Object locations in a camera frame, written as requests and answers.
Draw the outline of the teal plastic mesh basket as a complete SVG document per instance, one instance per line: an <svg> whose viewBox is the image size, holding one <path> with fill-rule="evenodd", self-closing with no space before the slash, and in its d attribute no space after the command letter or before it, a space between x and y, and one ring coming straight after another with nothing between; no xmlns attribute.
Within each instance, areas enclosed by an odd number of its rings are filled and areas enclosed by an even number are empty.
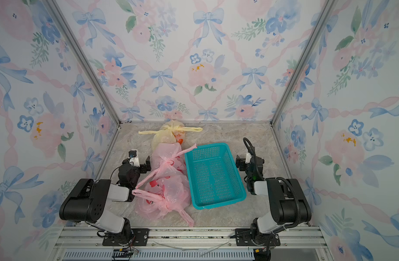
<svg viewBox="0 0 399 261"><path fill-rule="evenodd" d="M201 145L185 154L193 206L224 207L246 199L241 176L226 143Z"/></svg>

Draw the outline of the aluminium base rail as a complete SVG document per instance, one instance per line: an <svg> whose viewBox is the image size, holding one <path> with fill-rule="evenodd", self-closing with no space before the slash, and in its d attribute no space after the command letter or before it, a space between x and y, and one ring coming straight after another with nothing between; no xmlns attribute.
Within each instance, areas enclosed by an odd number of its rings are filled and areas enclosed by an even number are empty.
<svg viewBox="0 0 399 261"><path fill-rule="evenodd" d="M280 246L237 246L235 227L150 227L146 246L103 246L98 229L66 227L50 261L331 261L321 229L298 226L279 233Z"/></svg>

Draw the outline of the pink printed plastic bag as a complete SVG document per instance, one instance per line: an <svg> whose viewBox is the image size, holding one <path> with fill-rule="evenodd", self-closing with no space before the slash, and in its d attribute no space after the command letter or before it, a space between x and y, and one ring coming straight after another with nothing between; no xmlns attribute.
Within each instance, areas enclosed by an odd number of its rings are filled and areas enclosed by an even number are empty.
<svg viewBox="0 0 399 261"><path fill-rule="evenodd" d="M175 211L188 226L194 220L185 211L191 205L191 192L188 178L184 175L163 177L146 184L145 189L132 191L135 196L135 212L148 220L158 220Z"/></svg>

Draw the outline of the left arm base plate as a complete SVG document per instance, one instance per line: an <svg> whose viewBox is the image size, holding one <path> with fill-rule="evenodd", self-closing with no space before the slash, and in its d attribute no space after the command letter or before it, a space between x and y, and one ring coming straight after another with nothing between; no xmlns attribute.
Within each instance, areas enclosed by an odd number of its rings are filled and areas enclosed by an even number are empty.
<svg viewBox="0 0 399 261"><path fill-rule="evenodd" d="M103 236L103 246L146 246L150 230L148 228L131 228L121 233L106 232Z"/></svg>

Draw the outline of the middle pink plastic bag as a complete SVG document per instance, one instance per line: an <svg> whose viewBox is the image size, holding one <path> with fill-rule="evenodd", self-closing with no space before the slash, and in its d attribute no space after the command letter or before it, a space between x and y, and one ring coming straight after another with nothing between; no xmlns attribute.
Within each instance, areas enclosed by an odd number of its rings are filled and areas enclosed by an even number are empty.
<svg viewBox="0 0 399 261"><path fill-rule="evenodd" d="M152 171L147 177L136 185L136 189L141 188L149 181L160 178L169 178L177 175L187 175L187 168L184 155L197 148L197 144L183 150L181 144L160 143L154 150L151 158Z"/></svg>

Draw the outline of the right aluminium corner post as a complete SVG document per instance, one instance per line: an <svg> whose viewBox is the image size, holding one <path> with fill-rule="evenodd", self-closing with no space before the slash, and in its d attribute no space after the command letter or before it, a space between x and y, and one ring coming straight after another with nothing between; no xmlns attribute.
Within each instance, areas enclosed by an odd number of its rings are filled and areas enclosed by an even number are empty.
<svg viewBox="0 0 399 261"><path fill-rule="evenodd" d="M310 56L313 53L315 45L322 34L322 30L324 30L328 20L330 19L330 16L331 16L333 9L336 5L336 2L337 1L335 1L335 0L328 0L328 1L326 1L324 7L322 8L322 10L320 12L320 16L316 20L315 27L314 27L313 31L311 32L308 42L307 42L306 46L304 47L303 52L298 60L295 72L293 73L291 80L289 81L289 83L285 89L285 92L283 93L281 100L277 106L277 110L274 113L274 115L270 121L271 127L276 125L277 122L280 120L283 109L284 109L285 105L287 104L289 96L294 91L295 84L297 83L298 78L300 77L301 73L304 71L304 69L308 63L308 60L310 59Z"/></svg>

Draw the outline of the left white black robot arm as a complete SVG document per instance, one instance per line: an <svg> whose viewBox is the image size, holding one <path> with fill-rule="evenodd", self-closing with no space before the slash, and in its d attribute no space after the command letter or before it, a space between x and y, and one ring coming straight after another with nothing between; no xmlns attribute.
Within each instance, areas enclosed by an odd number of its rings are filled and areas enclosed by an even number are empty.
<svg viewBox="0 0 399 261"><path fill-rule="evenodd" d="M106 209L106 205L109 201L134 200L132 191L140 175L151 171L150 157L147 157L146 163L141 164L136 151L130 151L129 157L117 169L117 184L113 184L111 179L80 179L62 203L59 216L61 220L86 223L97 228L103 246L146 246L149 229L131 228L126 217L115 215Z"/></svg>

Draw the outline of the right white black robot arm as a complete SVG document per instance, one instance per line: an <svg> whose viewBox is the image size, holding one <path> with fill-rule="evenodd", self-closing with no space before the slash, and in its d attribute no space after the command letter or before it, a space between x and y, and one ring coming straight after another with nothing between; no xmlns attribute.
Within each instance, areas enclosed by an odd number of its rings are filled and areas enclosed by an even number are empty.
<svg viewBox="0 0 399 261"><path fill-rule="evenodd" d="M270 249L280 246L279 233L309 222L312 218L309 203L297 179L264 178L264 159L252 156L236 157L236 167L246 174L246 188L252 195L266 196L269 211L253 220L249 229L236 229L232 236L237 246L256 246Z"/></svg>

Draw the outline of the aluminium corner post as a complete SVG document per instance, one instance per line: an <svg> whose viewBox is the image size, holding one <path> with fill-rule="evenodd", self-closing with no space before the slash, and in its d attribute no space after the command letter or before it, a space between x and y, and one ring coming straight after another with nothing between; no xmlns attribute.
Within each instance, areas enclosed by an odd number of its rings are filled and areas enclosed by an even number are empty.
<svg viewBox="0 0 399 261"><path fill-rule="evenodd" d="M74 56L76 57L79 65L82 67L84 73L86 74L87 78L91 82L93 88L99 95L101 101L104 103L106 110L112 116L114 123L116 123L117 125L120 125L121 120L119 119L110 100L108 99L107 93L101 87L95 72L91 68L89 60L87 59L86 55L84 54L83 49L80 47L77 38L75 37L71 27L69 26L68 22L66 21L58 4L56 3L56 1L42 1L42 2L45 5L45 7L47 8L49 14L53 17L56 25L59 27L59 30L65 36L66 40L69 42L72 52L73 52Z"/></svg>
<svg viewBox="0 0 399 261"><path fill-rule="evenodd" d="M330 19L330 16L331 16L333 9L336 5L336 2L337 1L335 1L335 0L328 0L328 1L326 1L324 7L322 8L322 10L320 12L320 16L316 20L315 27L314 27L313 31L311 32L308 42L307 42L306 46L304 47L303 52L298 60L295 72L293 73L291 80L289 81L289 83L285 89L285 92L283 93L281 100L277 106L277 110L274 113L274 115L270 121L271 127L276 125L277 122L280 120L283 109L284 109L285 105L287 104L289 96L294 91L295 84L297 83L298 78L300 77L301 73L304 71L304 69L308 63L308 60L310 59L310 56L313 53L315 45L322 34L322 30L324 30L328 20Z"/></svg>

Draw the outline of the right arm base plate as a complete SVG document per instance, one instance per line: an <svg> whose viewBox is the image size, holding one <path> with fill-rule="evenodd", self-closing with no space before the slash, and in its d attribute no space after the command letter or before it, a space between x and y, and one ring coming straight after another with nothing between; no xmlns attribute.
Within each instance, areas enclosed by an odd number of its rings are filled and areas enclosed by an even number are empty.
<svg viewBox="0 0 399 261"><path fill-rule="evenodd" d="M253 232L250 228L236 228L234 235L230 238L235 239L237 246L264 248L269 244L271 248L274 248L281 245L278 235Z"/></svg>

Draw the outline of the yellow knotted plastic bag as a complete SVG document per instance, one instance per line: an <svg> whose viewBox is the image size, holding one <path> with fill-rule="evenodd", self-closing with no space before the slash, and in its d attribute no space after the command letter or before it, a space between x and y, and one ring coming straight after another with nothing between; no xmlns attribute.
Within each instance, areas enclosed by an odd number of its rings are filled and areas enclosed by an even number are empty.
<svg viewBox="0 0 399 261"><path fill-rule="evenodd" d="M145 130L139 131L140 135L154 135L151 148L154 151L157 146L161 143L174 144L179 143L180 145L186 141L187 132L201 132L201 127L186 127L183 123L177 120L171 120L163 124L159 130Z"/></svg>

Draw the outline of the left aluminium corner post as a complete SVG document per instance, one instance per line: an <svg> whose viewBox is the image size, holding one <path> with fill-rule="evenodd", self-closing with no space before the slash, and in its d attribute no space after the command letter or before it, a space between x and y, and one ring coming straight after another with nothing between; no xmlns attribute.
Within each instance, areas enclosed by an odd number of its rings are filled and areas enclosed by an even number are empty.
<svg viewBox="0 0 399 261"><path fill-rule="evenodd" d="M80 47L77 38L75 37L71 27L69 26L68 22L66 21L58 4L56 3L56 1L42 1L42 2L45 5L45 7L47 8L49 14L53 17L56 25L59 27L59 30L65 36L66 40L69 42L72 52L73 52L74 56L76 57L79 65L82 67L84 73L86 74L87 78L91 82L93 88L99 95L101 101L104 103L106 110L112 116L114 123L116 123L117 125L120 125L121 120L119 119L110 100L108 99L107 93L101 87L95 72L91 68L89 60L87 59L86 55L84 54L83 49Z"/></svg>

